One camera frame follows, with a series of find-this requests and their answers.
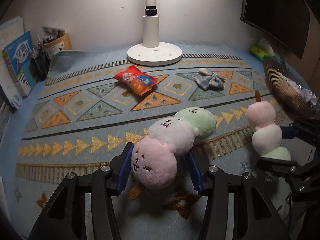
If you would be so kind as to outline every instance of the white wall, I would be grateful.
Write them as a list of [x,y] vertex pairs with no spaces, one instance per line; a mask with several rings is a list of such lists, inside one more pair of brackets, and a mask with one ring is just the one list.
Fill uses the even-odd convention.
[[[161,41],[225,43],[248,50],[262,33],[240,21],[242,0],[157,0]],[[15,0],[4,16],[24,18],[33,40],[41,26],[66,29],[73,48],[104,51],[142,42],[145,0]]]

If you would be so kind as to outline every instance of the plush toy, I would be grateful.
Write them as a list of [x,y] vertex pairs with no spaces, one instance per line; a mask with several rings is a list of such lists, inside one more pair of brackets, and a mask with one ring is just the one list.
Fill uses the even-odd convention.
[[206,139],[216,130],[217,120],[214,115],[201,107],[189,107],[180,110],[174,117],[186,120],[199,130],[196,139]]
[[146,136],[132,150],[131,169],[145,187],[161,189],[171,184],[177,174],[176,148],[172,144]]
[[177,117],[166,117],[150,126],[148,135],[162,144],[176,147],[176,156],[182,156],[191,150],[199,130],[188,121]]
[[275,122],[276,111],[268,101],[256,102],[247,109],[249,124],[255,128],[252,145],[261,157],[291,160],[289,151],[281,147],[282,131]]

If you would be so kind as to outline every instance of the book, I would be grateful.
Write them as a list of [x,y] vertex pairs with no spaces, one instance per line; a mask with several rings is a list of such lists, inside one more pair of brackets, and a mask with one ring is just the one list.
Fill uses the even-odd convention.
[[23,97],[26,97],[36,84],[30,71],[32,49],[31,35],[27,32],[8,44],[2,51],[9,74]]
[[[0,25],[0,51],[10,42],[24,34],[23,20],[15,17]],[[4,98],[8,106],[12,109],[19,109],[22,103],[22,96],[10,77],[7,66],[0,53],[0,95]]]

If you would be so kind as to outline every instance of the desk lamp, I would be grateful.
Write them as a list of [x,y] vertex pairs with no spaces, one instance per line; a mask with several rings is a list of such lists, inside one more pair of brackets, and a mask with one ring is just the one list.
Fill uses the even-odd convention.
[[139,65],[161,66],[177,62],[182,57],[182,50],[176,45],[159,42],[159,16],[156,0],[146,0],[143,17],[143,42],[131,47],[128,59]]

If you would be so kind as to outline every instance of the silver bolt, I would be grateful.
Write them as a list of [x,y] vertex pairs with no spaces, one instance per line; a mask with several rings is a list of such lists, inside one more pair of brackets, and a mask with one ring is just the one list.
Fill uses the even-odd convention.
[[209,167],[209,171],[210,172],[217,172],[218,171],[218,168],[216,166],[210,166]]
[[298,188],[298,190],[299,190],[299,192],[301,192],[302,190],[304,190],[304,186],[300,186],[300,187]]
[[249,179],[249,180],[253,178],[253,175],[251,173],[249,173],[249,172],[245,172],[243,174],[243,176],[244,176],[245,179]]
[[75,175],[76,175],[75,173],[70,172],[70,173],[67,174],[67,178],[68,179],[73,179],[75,177]]
[[107,172],[107,171],[110,170],[110,167],[109,167],[108,165],[105,165],[105,166],[102,166],[102,167],[101,167],[101,170],[102,170],[103,172]]

